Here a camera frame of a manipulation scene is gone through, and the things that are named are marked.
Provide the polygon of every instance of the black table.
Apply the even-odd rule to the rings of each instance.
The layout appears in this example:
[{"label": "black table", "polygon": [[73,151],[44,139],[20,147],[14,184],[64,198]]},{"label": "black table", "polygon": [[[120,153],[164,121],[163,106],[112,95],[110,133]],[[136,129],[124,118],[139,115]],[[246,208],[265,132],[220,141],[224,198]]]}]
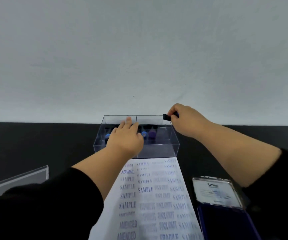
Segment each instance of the black table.
[{"label": "black table", "polygon": [[[288,149],[288,126],[229,126]],[[0,181],[48,165],[50,178],[94,153],[99,124],[0,122]],[[180,165],[188,192],[194,199],[191,178],[213,176],[231,179],[198,141],[178,134]]]}]

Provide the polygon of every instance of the clear plastic box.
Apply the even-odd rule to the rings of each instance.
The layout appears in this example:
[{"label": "clear plastic box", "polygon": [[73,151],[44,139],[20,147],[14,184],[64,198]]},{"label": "clear plastic box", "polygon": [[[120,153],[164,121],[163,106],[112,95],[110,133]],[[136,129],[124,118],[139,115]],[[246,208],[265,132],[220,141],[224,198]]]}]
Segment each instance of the clear plastic box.
[{"label": "clear plastic box", "polygon": [[33,184],[42,183],[48,179],[48,166],[44,166],[26,173],[22,173],[15,177],[10,177],[6,180],[0,181],[0,196],[10,188]]},{"label": "clear plastic box", "polygon": [[[94,150],[106,147],[105,136],[110,134],[112,129],[118,127],[121,121],[126,119],[126,115],[106,115],[99,127],[97,137],[94,142]],[[132,122],[138,122],[138,132],[146,132],[144,138],[144,147],[142,151],[134,158],[163,158],[176,157],[179,142],[174,128],[170,121],[163,120],[162,115],[134,115],[130,116]]]}]

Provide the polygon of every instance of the white wall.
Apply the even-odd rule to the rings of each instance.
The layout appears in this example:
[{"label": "white wall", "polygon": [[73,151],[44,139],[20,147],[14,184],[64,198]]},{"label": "white wall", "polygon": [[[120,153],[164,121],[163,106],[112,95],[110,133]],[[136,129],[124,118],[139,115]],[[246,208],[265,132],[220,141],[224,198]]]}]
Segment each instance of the white wall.
[{"label": "white wall", "polygon": [[288,125],[288,0],[0,0],[0,121],[99,123],[176,102]]}]

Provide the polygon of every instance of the forearm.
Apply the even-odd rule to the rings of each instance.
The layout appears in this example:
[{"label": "forearm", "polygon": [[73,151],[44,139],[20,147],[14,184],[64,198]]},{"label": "forearm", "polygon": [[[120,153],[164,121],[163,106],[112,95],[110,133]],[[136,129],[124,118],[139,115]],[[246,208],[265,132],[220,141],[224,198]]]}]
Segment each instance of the forearm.
[{"label": "forearm", "polygon": [[247,187],[261,177],[279,158],[275,146],[243,135],[222,125],[208,123],[197,133],[200,141],[222,167],[241,186]]},{"label": "forearm", "polygon": [[131,158],[118,148],[104,148],[72,166],[81,170],[96,184],[105,200],[118,174]]}]

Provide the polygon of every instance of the black sleeve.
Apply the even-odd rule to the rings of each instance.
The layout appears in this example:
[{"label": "black sleeve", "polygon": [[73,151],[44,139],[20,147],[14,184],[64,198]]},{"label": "black sleeve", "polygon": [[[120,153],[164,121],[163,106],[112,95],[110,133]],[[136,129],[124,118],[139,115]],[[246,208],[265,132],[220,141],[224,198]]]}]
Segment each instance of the black sleeve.
[{"label": "black sleeve", "polygon": [[103,207],[94,182],[70,168],[0,196],[0,239],[88,239]]},{"label": "black sleeve", "polygon": [[288,151],[252,185],[243,189],[252,204],[247,209],[262,237],[288,239]]}]

